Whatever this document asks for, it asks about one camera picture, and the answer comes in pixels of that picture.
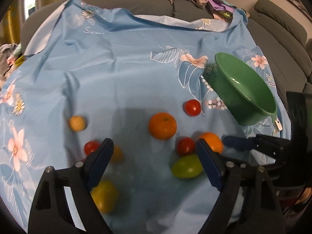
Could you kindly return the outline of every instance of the green plastic basin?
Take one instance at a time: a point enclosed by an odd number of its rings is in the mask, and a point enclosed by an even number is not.
[[[236,121],[241,125],[254,125],[271,116],[274,123],[276,103],[263,79],[231,54],[217,53],[215,61],[206,80]]]

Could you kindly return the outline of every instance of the lemon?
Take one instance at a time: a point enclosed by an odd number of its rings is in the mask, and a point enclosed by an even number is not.
[[[112,158],[110,159],[110,163],[121,163],[124,160],[124,154],[118,146],[114,146],[114,153]]]
[[[85,130],[85,128],[86,128],[85,119],[82,116],[71,117],[68,124],[69,124],[69,127],[71,128],[71,130],[73,130],[75,132]]]
[[[92,190],[91,196],[101,213],[109,213],[116,207],[119,192],[110,180],[102,180]]]

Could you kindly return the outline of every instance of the bolt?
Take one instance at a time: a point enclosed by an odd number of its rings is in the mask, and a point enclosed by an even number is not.
[[[46,168],[46,172],[47,172],[47,173],[51,172],[52,170],[54,170],[54,168],[53,168],[52,166],[48,166],[48,167]]]
[[[265,170],[266,170],[266,169],[264,169],[263,166],[259,166],[259,167],[258,167],[258,171],[260,171],[261,173],[263,173]]]
[[[79,161],[79,162],[75,163],[75,166],[76,166],[77,168],[83,167],[83,162],[82,162],[82,161]]]
[[[228,161],[228,162],[226,163],[226,165],[227,165],[227,167],[229,167],[229,168],[233,168],[233,167],[234,167],[234,163],[231,162],[231,161]]]

